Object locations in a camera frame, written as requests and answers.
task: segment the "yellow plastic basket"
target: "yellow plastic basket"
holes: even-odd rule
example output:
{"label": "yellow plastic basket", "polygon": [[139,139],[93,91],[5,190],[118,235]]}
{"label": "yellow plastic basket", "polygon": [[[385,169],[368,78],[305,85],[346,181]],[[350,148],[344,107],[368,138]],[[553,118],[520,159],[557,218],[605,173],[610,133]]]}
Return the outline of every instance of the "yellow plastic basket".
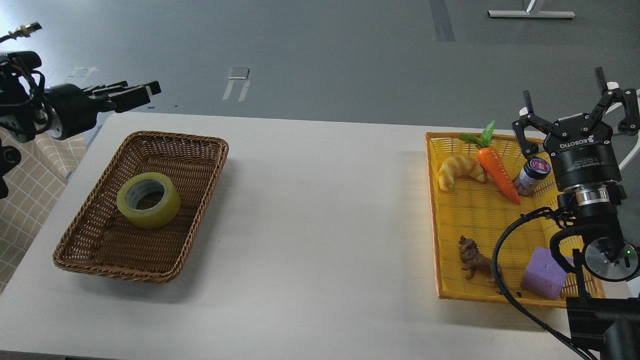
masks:
{"label": "yellow plastic basket", "polygon": [[[438,186],[438,169],[446,158],[464,155],[475,158],[477,149],[458,139],[459,133],[426,133],[427,170],[431,194],[431,221],[433,226],[433,252],[436,286],[441,299],[458,299],[484,302],[506,302],[498,294],[497,285],[489,282],[489,275],[476,273],[466,280],[469,271],[461,269],[458,251],[461,235],[476,241],[478,249],[491,258],[496,241],[521,213],[528,213],[542,206],[557,208],[553,173],[542,181],[532,197],[521,197],[522,204],[510,202],[491,182],[478,183],[470,177],[459,177],[451,192],[443,192]],[[502,156],[504,166],[511,178],[518,175],[526,159],[514,136],[494,135],[492,145]],[[546,154],[540,157],[548,161]],[[548,248],[549,239],[559,229],[552,220],[533,220],[518,228],[505,241],[498,262],[510,292],[523,305],[543,307],[566,307],[564,298],[577,296],[575,275],[567,278],[559,300],[549,300],[521,287],[522,277],[533,251],[537,246]],[[582,248],[581,238],[574,236],[564,240],[561,252],[571,256],[573,248]],[[602,283],[585,272],[587,290],[593,297],[604,297]]]}

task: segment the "black cable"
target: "black cable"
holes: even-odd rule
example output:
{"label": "black cable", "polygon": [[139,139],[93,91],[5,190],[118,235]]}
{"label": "black cable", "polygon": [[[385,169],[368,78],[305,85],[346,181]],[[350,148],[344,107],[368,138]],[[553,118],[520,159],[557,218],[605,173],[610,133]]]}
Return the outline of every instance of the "black cable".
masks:
{"label": "black cable", "polygon": [[16,134],[26,135],[26,136],[40,135],[45,131],[49,130],[49,128],[51,128],[51,123],[53,122],[53,110],[52,110],[51,104],[49,103],[46,97],[43,97],[42,100],[43,100],[42,104],[44,105],[44,110],[47,114],[47,122],[45,122],[44,126],[41,127],[40,129],[36,131],[25,131],[25,130],[17,129],[7,124],[3,124],[1,122],[0,122],[0,127],[7,129],[9,131],[13,131]]}
{"label": "black cable", "polygon": [[41,92],[44,92],[44,74],[42,74],[40,71],[37,70],[32,70],[31,71],[32,74],[38,74],[40,76],[40,79],[38,79],[38,88],[40,89]]}
{"label": "black cable", "polygon": [[0,104],[0,108],[19,108],[20,106],[30,105],[32,102],[33,99],[29,99],[15,104]]}
{"label": "black cable", "polygon": [[558,339],[561,343],[566,345],[568,348],[570,348],[572,351],[578,354],[581,358],[585,360],[598,360],[589,350],[577,348],[576,346],[573,345],[573,343],[571,343],[570,338],[565,336],[563,333],[555,330],[554,328],[549,326],[549,324],[543,322],[542,320],[537,318],[535,315],[530,313],[528,310],[526,310],[524,306],[522,306],[521,303],[519,303],[516,300],[516,298],[514,298],[513,295],[509,292],[509,290],[507,289],[507,286],[504,284],[504,281],[502,280],[502,277],[498,274],[498,254],[500,252],[500,248],[502,247],[502,244],[507,239],[507,237],[509,237],[509,235],[513,231],[515,231],[515,229],[537,218],[541,218],[541,217],[558,218],[559,216],[560,216],[560,213],[558,211],[553,211],[551,208],[544,207],[544,208],[536,209],[526,215],[522,215],[518,220],[514,221],[511,225],[509,225],[509,227],[505,229],[505,231],[502,233],[502,235],[498,239],[498,242],[495,244],[495,248],[493,250],[492,263],[491,263],[493,278],[495,279],[495,282],[498,285],[498,288],[500,289],[500,294],[502,294],[502,296],[504,296],[505,299],[507,299],[507,301],[513,307],[515,307],[519,312],[523,313],[526,317],[530,318],[533,322],[538,324],[542,329],[549,332],[551,335],[553,335],[553,337]]}
{"label": "black cable", "polygon": [[27,81],[27,84],[29,84],[29,97],[35,101],[35,105],[40,104],[40,98],[42,96],[42,92],[44,91],[44,83],[42,83],[42,91],[40,91],[39,85],[36,84],[33,76],[31,76],[31,74],[33,74],[33,69],[28,68],[20,57],[16,57],[14,60],[17,63],[17,66],[13,66],[18,68],[24,79]]}

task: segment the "purple foam block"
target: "purple foam block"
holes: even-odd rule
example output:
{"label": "purple foam block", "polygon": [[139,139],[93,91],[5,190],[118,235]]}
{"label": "purple foam block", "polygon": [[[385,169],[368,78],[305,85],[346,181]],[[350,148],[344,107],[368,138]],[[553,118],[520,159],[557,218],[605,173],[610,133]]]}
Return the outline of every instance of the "purple foam block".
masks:
{"label": "purple foam block", "polygon": [[566,276],[567,273],[556,263],[550,250],[536,247],[524,273],[522,287],[547,299],[557,300]]}

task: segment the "brown toy lion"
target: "brown toy lion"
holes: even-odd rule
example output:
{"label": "brown toy lion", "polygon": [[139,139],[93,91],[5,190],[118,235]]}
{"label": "brown toy lion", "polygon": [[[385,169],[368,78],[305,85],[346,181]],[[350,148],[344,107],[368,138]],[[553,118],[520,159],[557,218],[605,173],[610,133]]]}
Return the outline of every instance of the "brown toy lion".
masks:
{"label": "brown toy lion", "polygon": [[[492,275],[491,271],[491,259],[480,254],[478,250],[478,245],[473,239],[466,238],[464,236],[460,236],[460,259],[464,266],[462,270],[471,270],[471,274],[466,275],[465,279],[471,280],[473,276],[476,275],[476,271],[480,271],[482,273]],[[502,276],[502,268],[498,264],[498,274]],[[489,278],[490,282],[495,282],[493,276]]]}

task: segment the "metal stand base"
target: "metal stand base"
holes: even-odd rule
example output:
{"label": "metal stand base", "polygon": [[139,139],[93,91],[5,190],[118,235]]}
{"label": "metal stand base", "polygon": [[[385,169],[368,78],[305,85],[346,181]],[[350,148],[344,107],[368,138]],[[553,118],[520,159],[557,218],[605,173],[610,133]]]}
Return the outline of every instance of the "metal stand base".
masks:
{"label": "metal stand base", "polygon": [[509,10],[489,10],[487,11],[489,17],[523,17],[523,18],[547,18],[547,19],[573,19],[575,17],[574,12],[524,12],[524,11],[509,11]]}

